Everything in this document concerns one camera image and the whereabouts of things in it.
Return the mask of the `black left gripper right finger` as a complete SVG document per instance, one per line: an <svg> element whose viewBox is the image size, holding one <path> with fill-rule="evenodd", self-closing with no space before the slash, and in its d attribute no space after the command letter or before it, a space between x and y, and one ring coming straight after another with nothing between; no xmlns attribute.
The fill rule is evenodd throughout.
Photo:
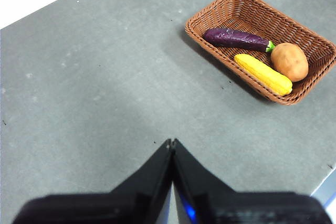
<svg viewBox="0 0 336 224"><path fill-rule="evenodd" d="M174 185L191 223L331 223L314 198L293 192L237 192L172 141Z"/></svg>

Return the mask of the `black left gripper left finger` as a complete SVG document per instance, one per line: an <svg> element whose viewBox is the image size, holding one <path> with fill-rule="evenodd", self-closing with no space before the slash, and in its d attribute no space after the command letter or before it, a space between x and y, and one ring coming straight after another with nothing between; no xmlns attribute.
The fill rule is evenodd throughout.
<svg viewBox="0 0 336 224"><path fill-rule="evenodd" d="M171 188L172 140L108 193L61 194L25 203L14 223L156 223Z"/></svg>

